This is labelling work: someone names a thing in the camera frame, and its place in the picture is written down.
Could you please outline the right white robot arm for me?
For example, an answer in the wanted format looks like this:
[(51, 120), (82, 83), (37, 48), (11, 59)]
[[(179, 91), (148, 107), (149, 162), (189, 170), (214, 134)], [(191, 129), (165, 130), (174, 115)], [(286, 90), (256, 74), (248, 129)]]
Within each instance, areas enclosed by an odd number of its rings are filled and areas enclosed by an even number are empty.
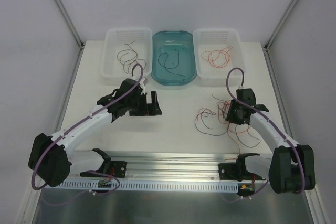
[(236, 175), (248, 179), (253, 174), (267, 179), (274, 192), (300, 194), (315, 188), (314, 152), (281, 130), (271, 119), (269, 110), (256, 103), (251, 88), (239, 88), (233, 96), (226, 121), (249, 125), (268, 145), (271, 158), (261, 154), (241, 154)]

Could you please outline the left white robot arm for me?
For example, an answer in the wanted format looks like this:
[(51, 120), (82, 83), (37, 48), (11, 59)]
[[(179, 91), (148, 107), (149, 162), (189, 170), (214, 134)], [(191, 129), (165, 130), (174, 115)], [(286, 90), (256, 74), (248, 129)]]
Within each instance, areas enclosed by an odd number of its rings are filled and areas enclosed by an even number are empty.
[(145, 82), (123, 80), (111, 94), (101, 97), (91, 111), (71, 128), (35, 137), (28, 160), (33, 176), (39, 176), (50, 187), (59, 186), (68, 176), (125, 177), (126, 162), (112, 161), (99, 148), (79, 151), (77, 147), (93, 133), (128, 113), (130, 116), (162, 115), (156, 91), (147, 102)]

